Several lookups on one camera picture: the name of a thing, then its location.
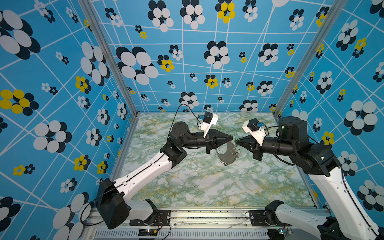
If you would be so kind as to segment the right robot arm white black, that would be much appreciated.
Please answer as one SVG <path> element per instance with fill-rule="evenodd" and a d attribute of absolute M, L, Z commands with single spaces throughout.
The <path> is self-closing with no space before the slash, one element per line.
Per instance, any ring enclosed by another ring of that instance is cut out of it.
<path fill-rule="evenodd" d="M 287 156 L 293 165 L 315 183 L 333 212 L 324 217 L 290 207 L 274 200 L 265 208 L 264 219 L 269 225 L 286 224 L 299 228 L 320 240 L 382 240 L 384 229 L 369 217 L 356 195 L 351 192 L 342 166 L 329 147 L 311 143 L 307 122 L 298 117 L 279 119 L 277 136 L 268 137 L 265 126 L 257 119 L 243 123 L 248 134 L 237 145 L 262 160 L 264 154 L 276 158 Z"/>

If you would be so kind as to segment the steel key organizer plate with rings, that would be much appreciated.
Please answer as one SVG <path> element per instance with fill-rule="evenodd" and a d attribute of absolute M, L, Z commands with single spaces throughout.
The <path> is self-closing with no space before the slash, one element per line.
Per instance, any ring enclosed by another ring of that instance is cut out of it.
<path fill-rule="evenodd" d="M 216 157 L 223 166 L 229 166 L 234 163 L 241 154 L 241 150 L 236 147 L 234 142 L 228 142 L 215 149 Z"/>

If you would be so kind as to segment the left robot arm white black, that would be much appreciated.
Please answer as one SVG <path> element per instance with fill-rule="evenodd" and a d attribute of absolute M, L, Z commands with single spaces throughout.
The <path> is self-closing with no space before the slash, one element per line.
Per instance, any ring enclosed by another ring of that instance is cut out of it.
<path fill-rule="evenodd" d="M 232 140 L 232 136 L 215 129 L 192 133 L 187 123 L 175 123 L 166 144 L 147 163 L 121 178 L 105 179 L 100 184 L 95 207 L 107 228 L 115 229 L 128 220 L 146 225 L 160 221 L 159 210 L 152 201 L 134 201 L 133 196 L 156 177 L 181 163 L 187 156 L 187 148 L 204 147 L 210 153 Z"/>

